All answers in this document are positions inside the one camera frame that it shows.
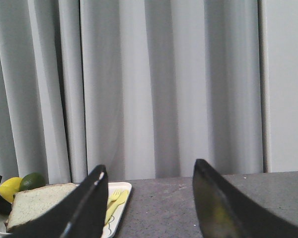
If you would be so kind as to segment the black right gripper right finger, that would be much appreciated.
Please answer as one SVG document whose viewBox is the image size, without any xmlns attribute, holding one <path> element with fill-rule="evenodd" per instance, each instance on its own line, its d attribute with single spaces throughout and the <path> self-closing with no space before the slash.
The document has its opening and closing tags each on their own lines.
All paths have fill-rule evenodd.
<svg viewBox="0 0 298 238">
<path fill-rule="evenodd" d="M 195 162 L 192 187 L 205 238 L 298 238 L 298 226 L 260 206 L 204 159 Z"/>
</svg>

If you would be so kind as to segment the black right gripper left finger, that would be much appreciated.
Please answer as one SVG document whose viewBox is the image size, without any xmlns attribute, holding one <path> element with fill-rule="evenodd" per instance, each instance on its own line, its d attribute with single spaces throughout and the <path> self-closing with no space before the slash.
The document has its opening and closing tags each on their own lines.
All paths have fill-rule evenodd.
<svg viewBox="0 0 298 238">
<path fill-rule="evenodd" d="M 96 166 L 59 204 L 7 238 L 100 238 L 108 200 L 108 175 Z"/>
</svg>

